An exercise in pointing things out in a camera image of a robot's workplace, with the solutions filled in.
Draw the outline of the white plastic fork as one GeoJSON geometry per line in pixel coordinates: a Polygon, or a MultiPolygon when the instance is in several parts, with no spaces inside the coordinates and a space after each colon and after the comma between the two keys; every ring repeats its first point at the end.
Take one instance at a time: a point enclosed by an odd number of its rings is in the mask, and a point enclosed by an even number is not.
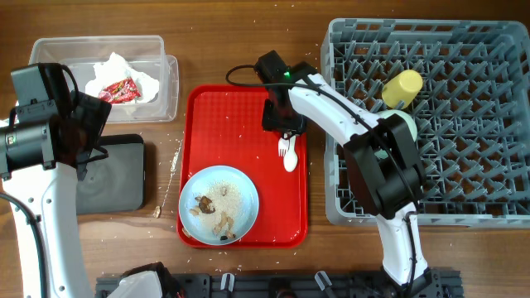
{"type": "Polygon", "coordinates": [[[278,140],[278,155],[284,157],[289,149],[290,141],[287,137],[280,137],[278,140]]]}

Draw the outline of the white plastic spoon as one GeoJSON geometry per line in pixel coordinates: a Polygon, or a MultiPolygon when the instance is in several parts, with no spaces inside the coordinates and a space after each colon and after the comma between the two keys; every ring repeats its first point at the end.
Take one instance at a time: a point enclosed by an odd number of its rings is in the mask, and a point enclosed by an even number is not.
{"type": "Polygon", "coordinates": [[[287,172],[293,172],[298,163],[298,156],[295,151],[296,135],[292,135],[289,139],[289,147],[287,153],[283,158],[283,165],[287,172]]]}

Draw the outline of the large light blue plate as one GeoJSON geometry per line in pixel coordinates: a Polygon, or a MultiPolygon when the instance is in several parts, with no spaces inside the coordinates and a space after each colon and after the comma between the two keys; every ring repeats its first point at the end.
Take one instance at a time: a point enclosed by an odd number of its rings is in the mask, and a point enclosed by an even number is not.
{"type": "Polygon", "coordinates": [[[223,246],[235,243],[243,238],[256,223],[260,202],[254,183],[242,171],[230,166],[211,166],[195,173],[184,185],[179,199],[179,218],[183,229],[190,237],[199,243],[210,246],[223,246]],[[208,237],[201,232],[198,220],[188,213],[192,200],[200,194],[205,194],[211,184],[217,181],[227,181],[236,185],[242,196],[242,208],[238,222],[235,224],[235,239],[218,240],[208,237]]]}

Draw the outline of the green bowl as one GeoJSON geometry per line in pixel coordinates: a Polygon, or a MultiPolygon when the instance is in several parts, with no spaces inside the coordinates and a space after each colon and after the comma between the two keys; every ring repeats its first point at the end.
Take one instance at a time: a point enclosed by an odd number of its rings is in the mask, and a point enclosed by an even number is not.
{"type": "MultiPolygon", "coordinates": [[[[400,118],[402,118],[406,122],[406,124],[407,124],[407,126],[409,128],[409,131],[410,131],[410,133],[412,135],[413,141],[414,142],[417,141],[417,134],[418,134],[417,125],[416,125],[414,119],[408,113],[405,113],[405,112],[403,112],[401,110],[391,109],[391,110],[378,112],[378,115],[381,118],[389,118],[390,116],[398,115],[400,118]]],[[[380,149],[380,150],[375,152],[375,156],[378,159],[386,159],[388,157],[388,154],[387,154],[387,152],[385,150],[380,149]]]]}

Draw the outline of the yellow cup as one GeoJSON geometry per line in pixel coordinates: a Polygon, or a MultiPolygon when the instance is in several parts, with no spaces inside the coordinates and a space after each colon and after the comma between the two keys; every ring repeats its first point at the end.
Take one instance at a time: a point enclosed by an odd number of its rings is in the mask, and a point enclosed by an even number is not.
{"type": "Polygon", "coordinates": [[[388,81],[382,90],[382,100],[393,109],[406,108],[423,86],[421,75],[415,70],[404,70],[388,81]]]}

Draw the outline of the red candy wrapper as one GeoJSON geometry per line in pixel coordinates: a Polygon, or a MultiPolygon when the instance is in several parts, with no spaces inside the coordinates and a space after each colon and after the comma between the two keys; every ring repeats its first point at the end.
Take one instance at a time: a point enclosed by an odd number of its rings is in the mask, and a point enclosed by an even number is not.
{"type": "Polygon", "coordinates": [[[111,104],[128,103],[139,98],[141,93],[132,78],[118,81],[99,92],[98,98],[111,104]]]}

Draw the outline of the white napkin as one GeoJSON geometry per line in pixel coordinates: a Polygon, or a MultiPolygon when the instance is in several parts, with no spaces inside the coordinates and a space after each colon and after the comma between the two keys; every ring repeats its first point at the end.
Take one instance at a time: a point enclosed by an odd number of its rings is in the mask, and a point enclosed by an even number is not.
{"type": "Polygon", "coordinates": [[[90,96],[98,97],[99,92],[126,78],[132,78],[136,83],[141,96],[128,103],[118,104],[135,104],[151,102],[160,90],[158,79],[150,75],[135,70],[122,56],[113,52],[107,61],[96,63],[94,66],[95,78],[90,80],[84,88],[84,92],[90,96]]]}

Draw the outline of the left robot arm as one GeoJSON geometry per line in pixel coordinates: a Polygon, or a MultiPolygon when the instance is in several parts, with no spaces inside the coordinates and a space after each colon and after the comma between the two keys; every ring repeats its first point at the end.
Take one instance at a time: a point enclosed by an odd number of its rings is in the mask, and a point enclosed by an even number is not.
{"type": "Polygon", "coordinates": [[[11,76],[19,104],[1,129],[1,197],[12,206],[23,295],[91,297],[76,193],[86,166],[108,157],[98,142],[112,106],[80,92],[65,65],[11,76]]]}

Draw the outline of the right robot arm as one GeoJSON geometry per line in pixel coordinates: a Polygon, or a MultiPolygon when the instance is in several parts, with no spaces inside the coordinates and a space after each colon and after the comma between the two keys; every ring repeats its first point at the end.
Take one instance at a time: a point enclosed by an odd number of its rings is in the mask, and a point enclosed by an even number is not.
{"type": "Polygon", "coordinates": [[[384,271],[402,293],[417,294],[429,272],[417,223],[426,173],[406,121],[353,104],[314,67],[306,62],[288,66],[274,50],[260,56],[253,69],[268,92],[263,129],[291,138],[312,121],[337,141],[351,193],[376,218],[384,271]]]}

